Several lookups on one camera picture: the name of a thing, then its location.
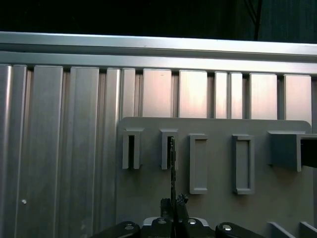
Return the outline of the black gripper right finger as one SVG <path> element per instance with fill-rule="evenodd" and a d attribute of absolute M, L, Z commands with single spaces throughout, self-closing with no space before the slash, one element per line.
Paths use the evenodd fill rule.
<path fill-rule="evenodd" d="M 213 229 L 206 220 L 188 215 L 188 197 L 180 194 L 175 202 L 175 236 L 177 238 L 261 238 L 262 236 L 230 222 L 223 222 Z"/>

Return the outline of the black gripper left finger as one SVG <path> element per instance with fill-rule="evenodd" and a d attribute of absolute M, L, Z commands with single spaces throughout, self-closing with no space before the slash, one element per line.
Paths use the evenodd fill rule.
<path fill-rule="evenodd" d="M 173 208 L 171 200 L 164 198 L 160 202 L 160 216 L 146 218 L 142 225 L 124 221 L 109 227 L 93 238 L 173 238 L 175 227 L 173 222 Z"/>

